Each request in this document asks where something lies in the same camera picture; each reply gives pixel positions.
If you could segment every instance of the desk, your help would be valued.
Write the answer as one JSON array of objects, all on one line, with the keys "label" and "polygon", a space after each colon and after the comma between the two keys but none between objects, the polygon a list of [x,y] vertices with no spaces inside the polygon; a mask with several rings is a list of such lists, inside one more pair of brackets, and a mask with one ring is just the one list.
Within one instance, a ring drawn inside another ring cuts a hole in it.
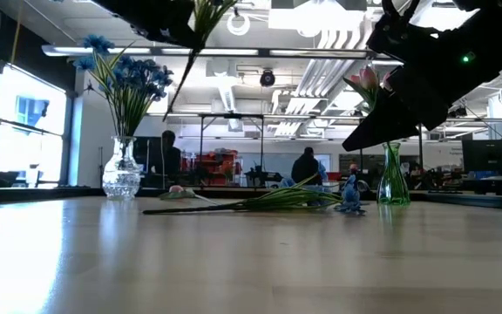
[{"label": "desk", "polygon": [[0,205],[0,313],[502,313],[502,210],[139,214],[171,206]]}]

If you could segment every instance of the table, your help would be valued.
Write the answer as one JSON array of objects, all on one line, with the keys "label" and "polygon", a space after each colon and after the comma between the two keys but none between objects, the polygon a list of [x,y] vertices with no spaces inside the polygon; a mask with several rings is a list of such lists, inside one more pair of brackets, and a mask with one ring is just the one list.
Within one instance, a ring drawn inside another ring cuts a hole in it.
[{"label": "table", "polygon": [[0,313],[502,313],[502,210],[139,214],[165,206],[0,205]]}]

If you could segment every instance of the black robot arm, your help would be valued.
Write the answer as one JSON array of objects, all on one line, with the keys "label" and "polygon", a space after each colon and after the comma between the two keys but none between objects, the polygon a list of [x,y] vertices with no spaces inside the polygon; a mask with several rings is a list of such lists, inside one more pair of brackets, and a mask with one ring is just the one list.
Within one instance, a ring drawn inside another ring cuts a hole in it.
[{"label": "black robot arm", "polygon": [[452,103],[502,70],[502,0],[453,0],[461,10],[478,10],[462,26],[437,31],[410,24],[419,0],[403,16],[391,0],[368,46],[402,61],[381,91],[375,111],[346,139],[350,151],[432,130],[446,120]]}]

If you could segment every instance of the window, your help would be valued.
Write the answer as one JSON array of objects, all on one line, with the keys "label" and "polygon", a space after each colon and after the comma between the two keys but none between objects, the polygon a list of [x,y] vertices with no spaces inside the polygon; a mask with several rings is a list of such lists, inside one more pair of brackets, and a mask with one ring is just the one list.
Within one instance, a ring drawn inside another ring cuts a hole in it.
[{"label": "window", "polygon": [[0,171],[37,165],[40,181],[59,182],[67,98],[64,91],[6,66],[0,75]]}]

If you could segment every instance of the ceiling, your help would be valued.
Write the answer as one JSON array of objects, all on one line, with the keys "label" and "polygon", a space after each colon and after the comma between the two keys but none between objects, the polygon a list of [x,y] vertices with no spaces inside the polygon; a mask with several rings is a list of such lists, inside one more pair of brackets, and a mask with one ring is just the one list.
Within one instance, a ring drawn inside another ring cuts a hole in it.
[{"label": "ceiling", "polygon": [[[410,0],[393,0],[397,8],[402,8]],[[454,28],[462,24],[466,15],[457,9],[436,10],[431,4],[434,0],[422,0],[417,10],[416,16],[412,19],[414,24],[422,26],[434,25],[439,29]],[[10,17],[16,17],[18,13],[19,1],[0,0],[0,9]],[[243,36],[236,36],[227,28],[228,15],[224,16],[222,21],[214,29],[210,36],[208,47],[265,47],[265,48],[317,48],[323,38],[321,35],[306,38],[296,30],[280,30],[268,27],[268,14],[270,9],[270,0],[244,0],[243,3],[252,3],[252,6],[246,6],[240,9],[240,13],[250,14],[256,18],[250,18],[250,29]],[[369,11],[369,16],[365,17],[377,20],[375,17],[380,13],[379,9]],[[82,41],[82,38],[89,34],[99,34],[107,37],[116,45],[127,45],[134,42],[134,45],[163,45],[160,43],[151,43],[143,38],[134,35],[129,24],[123,20],[111,17],[108,12],[99,8],[97,5],[84,0],[64,0],[62,3],[49,0],[24,0],[22,24],[30,30],[36,32],[39,36],[54,45],[72,46]],[[353,27],[349,32],[343,48],[349,48],[350,36],[361,34],[358,37],[359,42],[350,48],[362,48],[362,40],[369,36],[370,28],[360,24]],[[184,104],[210,104],[213,99],[220,97],[219,89],[216,85],[210,84],[206,78],[207,61],[211,58],[200,58],[194,66],[186,85],[180,95],[178,107]],[[185,58],[156,58],[159,64],[166,64],[173,69],[174,85],[180,81],[180,76],[185,68]],[[259,101],[270,101],[275,89],[284,89],[295,91],[296,87],[302,82],[303,75],[309,73],[308,67],[311,67],[312,61],[306,59],[275,59],[275,58],[236,58],[234,59],[238,81],[232,88],[237,106],[238,99],[256,99]],[[317,84],[321,84],[330,74],[331,66],[335,64],[323,64],[322,71],[319,66],[319,79]],[[365,62],[350,62],[343,67],[340,74],[351,75],[358,72]],[[394,66],[378,66],[380,72],[387,72]],[[259,85],[259,78],[262,69],[272,69],[276,75],[275,88],[265,88]],[[481,88],[466,95],[468,106],[479,116],[485,116],[487,98],[493,95],[502,87],[501,76],[494,81],[485,84]],[[338,79],[331,85],[331,91],[324,95],[324,98],[333,101],[338,93],[344,88],[344,84]],[[327,102],[319,102],[314,109],[323,112]],[[327,113],[341,114],[342,112],[327,111]]]}]

